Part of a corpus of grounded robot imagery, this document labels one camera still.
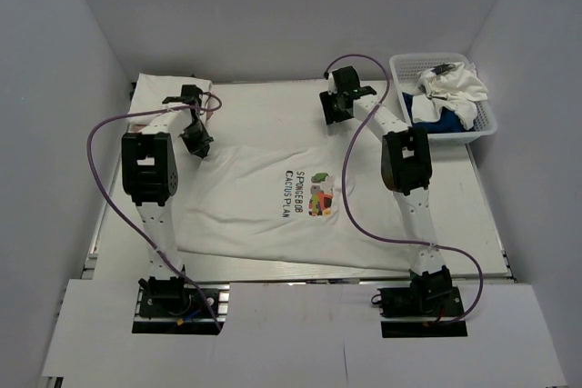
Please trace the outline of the white cartoon print t-shirt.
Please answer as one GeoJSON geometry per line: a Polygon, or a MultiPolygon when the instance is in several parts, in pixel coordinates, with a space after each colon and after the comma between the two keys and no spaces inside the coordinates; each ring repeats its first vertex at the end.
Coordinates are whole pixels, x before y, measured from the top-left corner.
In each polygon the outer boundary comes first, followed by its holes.
{"type": "Polygon", "coordinates": [[[262,261],[324,264],[406,273],[409,248],[360,233],[405,239],[396,201],[380,177],[381,145],[363,134],[342,165],[347,137],[311,147],[268,149],[219,144],[201,161],[177,230],[178,248],[262,261]]]}

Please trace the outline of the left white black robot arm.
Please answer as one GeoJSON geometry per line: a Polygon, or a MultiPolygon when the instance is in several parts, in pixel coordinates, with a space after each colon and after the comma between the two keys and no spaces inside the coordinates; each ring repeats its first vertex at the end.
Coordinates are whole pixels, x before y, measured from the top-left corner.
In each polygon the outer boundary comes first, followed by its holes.
{"type": "Polygon", "coordinates": [[[168,280],[186,267],[177,249],[172,198],[179,176],[174,142],[205,158],[213,138],[194,109],[168,111],[143,129],[122,136],[122,184],[139,214],[150,263],[150,276],[168,280]]]}

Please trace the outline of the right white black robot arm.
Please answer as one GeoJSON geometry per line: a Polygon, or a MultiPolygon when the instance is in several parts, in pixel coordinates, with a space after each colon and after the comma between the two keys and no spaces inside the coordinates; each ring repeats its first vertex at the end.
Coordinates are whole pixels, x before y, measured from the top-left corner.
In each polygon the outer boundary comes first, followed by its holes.
{"type": "Polygon", "coordinates": [[[326,124],[352,118],[361,122],[350,140],[342,165],[346,178],[348,160],[356,139],[368,128],[381,143],[381,178],[398,204],[408,238],[380,237],[360,226],[351,213],[347,194],[342,194],[345,211],[352,225],[365,236],[388,244],[405,244],[411,273],[410,301],[420,313],[433,313],[444,302],[443,293],[452,289],[451,274],[437,247],[437,236],[429,206],[432,161],[426,131],[410,127],[374,98],[369,86],[354,92],[319,95],[326,124]]]}

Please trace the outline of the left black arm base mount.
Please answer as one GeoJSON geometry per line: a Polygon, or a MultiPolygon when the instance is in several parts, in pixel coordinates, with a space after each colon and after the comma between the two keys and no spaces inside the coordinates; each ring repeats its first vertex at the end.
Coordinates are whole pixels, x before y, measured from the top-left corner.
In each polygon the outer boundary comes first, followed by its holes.
{"type": "Polygon", "coordinates": [[[226,320],[229,289],[226,285],[201,291],[173,277],[138,281],[134,334],[212,335],[220,333],[226,320]]]}

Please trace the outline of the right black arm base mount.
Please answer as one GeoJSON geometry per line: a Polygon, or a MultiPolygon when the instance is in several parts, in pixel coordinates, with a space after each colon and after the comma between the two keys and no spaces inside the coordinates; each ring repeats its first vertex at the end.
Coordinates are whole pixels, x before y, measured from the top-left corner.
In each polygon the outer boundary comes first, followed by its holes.
{"type": "Polygon", "coordinates": [[[385,339],[461,338],[467,325],[459,290],[450,272],[413,274],[407,287],[380,288],[370,303],[379,309],[385,339]]]}

